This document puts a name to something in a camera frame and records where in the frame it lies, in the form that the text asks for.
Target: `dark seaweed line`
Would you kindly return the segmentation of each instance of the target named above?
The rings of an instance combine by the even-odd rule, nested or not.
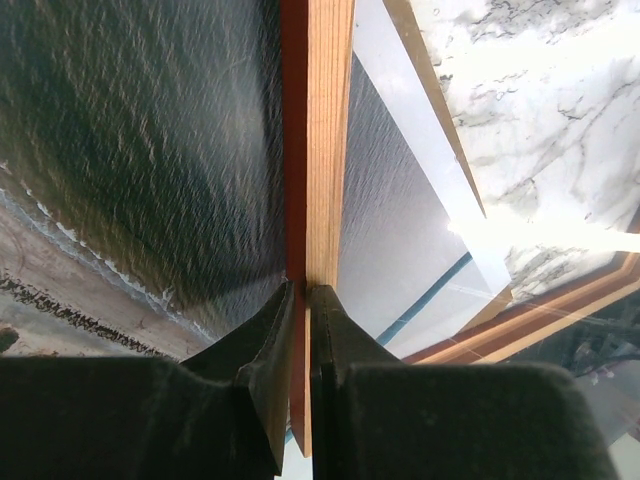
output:
[[[61,305],[47,293],[39,291],[31,285],[23,285],[18,280],[9,278],[6,274],[0,278],[0,291],[11,294],[13,298],[20,303],[33,305],[41,312],[55,315],[75,328],[82,328],[101,338],[119,343],[136,352],[146,355],[166,356],[155,348],[149,347],[128,335],[101,325],[98,320],[88,317],[78,310]]]

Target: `blue stripe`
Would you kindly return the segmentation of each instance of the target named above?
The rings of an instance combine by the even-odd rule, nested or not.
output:
[[[434,283],[429,290],[422,295],[416,303],[411,305],[409,309],[400,315],[395,322],[393,322],[389,328],[387,328],[384,332],[380,334],[376,341],[380,345],[386,345],[391,341],[393,337],[395,337],[402,328],[409,323],[409,321],[415,317],[420,311],[437,295],[437,293],[442,290],[442,288],[456,276],[460,270],[462,270],[465,266],[467,266],[471,262],[471,254],[469,252],[465,253],[460,260],[453,264],[453,266],[442,275],[436,283]]]

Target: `wooden frame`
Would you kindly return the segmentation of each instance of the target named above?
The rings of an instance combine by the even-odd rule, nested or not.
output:
[[[640,209],[627,231],[640,232]],[[608,265],[404,360],[463,364],[502,361],[640,289],[638,258],[637,253],[617,253]]]
[[[336,286],[354,0],[281,0],[287,275],[296,291],[291,428],[311,454],[305,291]]]

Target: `sandy beach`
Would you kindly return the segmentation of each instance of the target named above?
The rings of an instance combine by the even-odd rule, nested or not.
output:
[[[2,207],[0,269],[0,330],[19,335],[4,355],[163,354],[181,360],[207,345]]]

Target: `dark green water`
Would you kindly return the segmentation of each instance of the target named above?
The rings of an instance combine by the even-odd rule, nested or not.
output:
[[[5,205],[212,337],[284,272],[277,4],[0,0]]]

